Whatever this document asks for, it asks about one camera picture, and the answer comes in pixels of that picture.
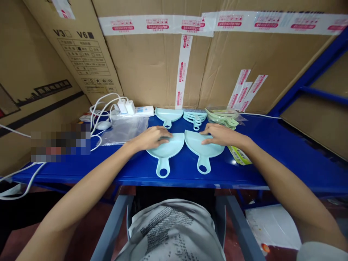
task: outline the white mouse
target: white mouse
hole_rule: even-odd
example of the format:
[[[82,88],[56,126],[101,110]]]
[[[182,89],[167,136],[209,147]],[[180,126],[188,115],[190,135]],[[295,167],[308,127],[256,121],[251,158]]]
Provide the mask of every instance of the white mouse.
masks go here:
[[[96,129],[103,131],[111,127],[111,122],[109,121],[101,121],[97,124]]]

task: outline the forearm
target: forearm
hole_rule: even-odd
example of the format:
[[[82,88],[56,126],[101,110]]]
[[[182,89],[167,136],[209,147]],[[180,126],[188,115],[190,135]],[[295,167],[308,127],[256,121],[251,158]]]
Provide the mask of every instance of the forearm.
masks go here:
[[[262,174],[276,199],[294,218],[303,242],[321,241],[347,250],[336,220],[294,173],[252,141],[242,150]]]
[[[79,222],[101,199],[136,151],[125,144],[81,179],[46,215],[40,227],[64,230]]]

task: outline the white shirt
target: white shirt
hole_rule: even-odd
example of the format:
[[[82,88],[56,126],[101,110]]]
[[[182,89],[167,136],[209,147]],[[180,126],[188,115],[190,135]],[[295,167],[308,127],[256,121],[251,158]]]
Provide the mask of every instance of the white shirt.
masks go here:
[[[133,216],[129,235],[117,261],[226,261],[209,212],[191,201],[168,199],[143,209]],[[311,260],[348,261],[348,253],[308,242],[297,261]]]

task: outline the light blue dustpan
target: light blue dustpan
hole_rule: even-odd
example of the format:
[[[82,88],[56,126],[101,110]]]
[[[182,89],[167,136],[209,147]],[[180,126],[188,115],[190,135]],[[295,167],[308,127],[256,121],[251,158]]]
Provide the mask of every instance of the light blue dustpan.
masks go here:
[[[179,120],[184,113],[183,110],[174,110],[174,109],[162,109],[156,108],[155,110],[157,118],[164,121],[163,126],[166,129],[171,128],[171,123],[173,121]]]
[[[184,133],[173,133],[173,138],[169,138],[168,143],[163,143],[155,149],[147,150],[147,152],[158,159],[156,174],[160,178],[166,178],[170,172],[169,158],[174,157],[184,146]],[[167,174],[161,176],[161,169],[166,169]]]
[[[193,123],[193,129],[195,131],[199,131],[199,126],[202,125],[202,122],[204,122],[207,118],[206,113],[188,113],[184,111],[184,119],[188,122]]]
[[[188,148],[196,155],[198,155],[197,169],[202,174],[208,174],[211,171],[209,158],[220,155],[225,147],[217,144],[202,145],[202,141],[208,138],[213,138],[210,135],[201,135],[198,132],[185,130],[185,142]],[[204,166],[207,170],[203,172],[199,169]]]

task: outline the blue metal table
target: blue metal table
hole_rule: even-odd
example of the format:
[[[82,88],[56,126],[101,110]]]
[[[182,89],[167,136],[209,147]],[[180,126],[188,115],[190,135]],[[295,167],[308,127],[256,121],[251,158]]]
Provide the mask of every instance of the blue metal table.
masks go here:
[[[348,193],[348,173],[304,140],[279,124],[279,120],[244,115],[245,126],[240,133],[251,137],[261,148],[293,171],[314,192]],[[162,125],[157,117],[150,117],[149,126]],[[193,130],[193,124],[183,118],[173,123],[170,132]],[[100,146],[90,155],[67,156],[64,163],[48,163],[36,176],[35,182],[77,183],[89,171],[113,154],[120,146]],[[210,159],[211,172],[202,175],[197,170],[198,156],[186,145],[169,159],[170,174],[166,179],[156,175],[157,159],[146,151],[135,154],[116,177],[116,185],[207,187],[222,189],[268,190],[262,176],[253,165],[240,166],[226,147],[223,153]],[[28,183],[38,167],[34,166],[13,177]]]

